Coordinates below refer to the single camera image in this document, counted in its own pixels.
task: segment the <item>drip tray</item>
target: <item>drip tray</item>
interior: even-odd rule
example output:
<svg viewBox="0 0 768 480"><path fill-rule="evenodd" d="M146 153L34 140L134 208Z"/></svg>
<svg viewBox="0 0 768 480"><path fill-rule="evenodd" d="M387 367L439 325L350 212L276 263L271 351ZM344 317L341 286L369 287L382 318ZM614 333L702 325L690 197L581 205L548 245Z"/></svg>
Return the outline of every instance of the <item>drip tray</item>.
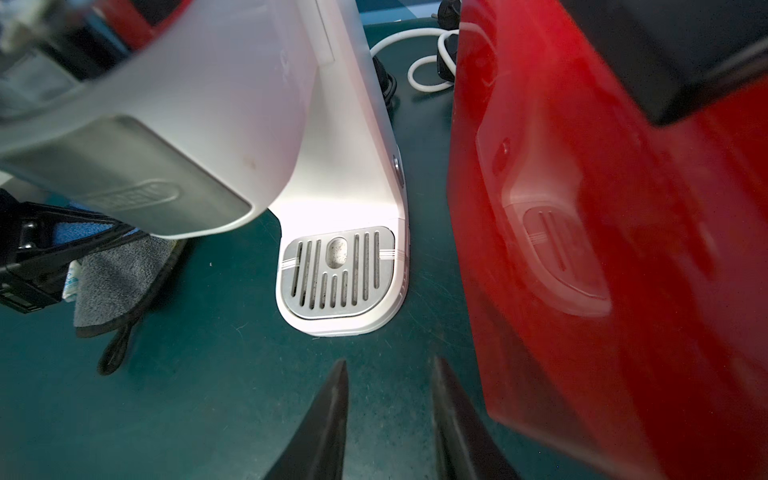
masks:
<svg viewBox="0 0 768 480"><path fill-rule="evenodd" d="M298 238L280 264L283 301L310 320L364 313L389 290L395 254L395 235L386 227Z"/></svg>

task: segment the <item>embossed logo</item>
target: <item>embossed logo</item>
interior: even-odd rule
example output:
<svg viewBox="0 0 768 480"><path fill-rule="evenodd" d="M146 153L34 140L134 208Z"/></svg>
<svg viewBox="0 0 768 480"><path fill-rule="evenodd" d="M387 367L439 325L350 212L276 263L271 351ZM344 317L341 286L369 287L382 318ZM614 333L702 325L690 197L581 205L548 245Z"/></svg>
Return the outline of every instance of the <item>embossed logo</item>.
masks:
<svg viewBox="0 0 768 480"><path fill-rule="evenodd" d="M102 192L75 199L95 210L119 212L172 202L181 196L181 188L166 180L149 180L133 187Z"/></svg>

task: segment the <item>oval hole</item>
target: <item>oval hole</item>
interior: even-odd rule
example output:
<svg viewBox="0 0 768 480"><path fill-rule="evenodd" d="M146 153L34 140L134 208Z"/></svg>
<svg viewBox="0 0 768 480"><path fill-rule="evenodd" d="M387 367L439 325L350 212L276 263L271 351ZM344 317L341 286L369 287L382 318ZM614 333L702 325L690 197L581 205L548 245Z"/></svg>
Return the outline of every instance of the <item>oval hole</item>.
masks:
<svg viewBox="0 0 768 480"><path fill-rule="evenodd" d="M346 263L346 240L342 237L336 237L328 243L326 250L326 263L328 266L336 269Z"/></svg>

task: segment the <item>red plastic casing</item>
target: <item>red plastic casing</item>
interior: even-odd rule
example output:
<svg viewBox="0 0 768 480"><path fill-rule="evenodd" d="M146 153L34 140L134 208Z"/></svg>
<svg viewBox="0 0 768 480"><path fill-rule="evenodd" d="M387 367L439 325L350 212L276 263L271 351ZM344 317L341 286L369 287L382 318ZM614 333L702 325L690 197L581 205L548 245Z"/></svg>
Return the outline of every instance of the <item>red plastic casing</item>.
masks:
<svg viewBox="0 0 768 480"><path fill-rule="evenodd" d="M766 478L768 80L654 127L556 0L464 0L461 31L490 415L616 478Z"/></svg>
<svg viewBox="0 0 768 480"><path fill-rule="evenodd" d="M125 44L137 51L167 30L193 1L180 0L173 13L155 26L141 16L131 0L97 0L94 7Z"/></svg>

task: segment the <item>gray panel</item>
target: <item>gray panel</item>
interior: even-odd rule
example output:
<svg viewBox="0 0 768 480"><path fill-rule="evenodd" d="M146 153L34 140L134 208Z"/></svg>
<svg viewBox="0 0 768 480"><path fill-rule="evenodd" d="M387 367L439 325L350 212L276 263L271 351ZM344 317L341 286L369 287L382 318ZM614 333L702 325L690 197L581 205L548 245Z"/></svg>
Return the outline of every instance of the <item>gray panel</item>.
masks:
<svg viewBox="0 0 768 480"><path fill-rule="evenodd" d="M297 238L286 248L280 292L304 319L355 316L381 302L395 270L387 227Z"/></svg>
<svg viewBox="0 0 768 480"><path fill-rule="evenodd" d="M222 227L250 205L133 118L102 118L0 169L157 235Z"/></svg>

